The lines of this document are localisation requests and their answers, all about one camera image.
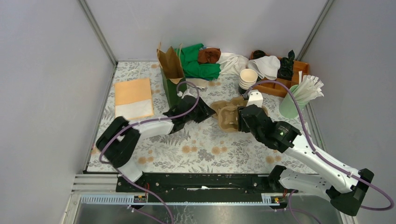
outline wooden organizer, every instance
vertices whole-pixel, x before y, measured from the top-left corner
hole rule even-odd
[[[310,73],[310,67],[308,63],[305,62],[299,62],[299,61],[294,61],[293,65],[293,77],[291,78],[291,81],[277,78],[276,81],[283,83],[284,85],[287,86],[287,88],[290,89],[290,87],[297,85],[298,84],[298,72],[302,71],[303,76],[308,75]],[[275,83],[264,83],[257,85],[253,88],[254,90],[258,90],[263,93],[267,93],[269,95],[274,95],[278,97],[285,97],[287,94],[287,91],[281,87],[278,84]]]

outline white wall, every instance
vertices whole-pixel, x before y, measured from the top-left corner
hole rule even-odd
[[[326,147],[341,161],[375,174],[396,199],[396,1],[335,1],[303,58],[320,77],[313,102]],[[389,203],[373,189],[364,205]],[[360,210],[360,224],[395,223],[396,211]]]
[[[59,223],[112,65],[76,0],[0,0],[0,21],[0,223]]]
[[[202,42],[249,56],[262,49],[286,56],[301,50],[326,0],[88,0],[118,60],[156,59]]]

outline stack of paper cups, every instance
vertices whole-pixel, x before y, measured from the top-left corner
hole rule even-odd
[[[239,88],[238,91],[240,94],[246,92],[250,86],[254,85],[257,81],[258,75],[257,72],[253,69],[244,69],[240,72],[239,76]]]

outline green shirt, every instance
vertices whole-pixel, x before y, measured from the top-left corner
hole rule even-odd
[[[182,48],[180,61],[182,63],[184,76],[194,78],[204,78],[213,80],[220,75],[220,64],[198,64],[199,49],[204,45],[199,43],[186,48]]]

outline green bag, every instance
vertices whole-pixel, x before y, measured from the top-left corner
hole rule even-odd
[[[161,51],[161,43],[157,48],[157,57],[161,67],[163,88],[169,108],[179,104],[181,97],[177,95],[176,86],[179,82],[185,81],[182,64],[173,47],[169,47],[166,53]],[[179,91],[187,90],[187,84],[179,86]]]

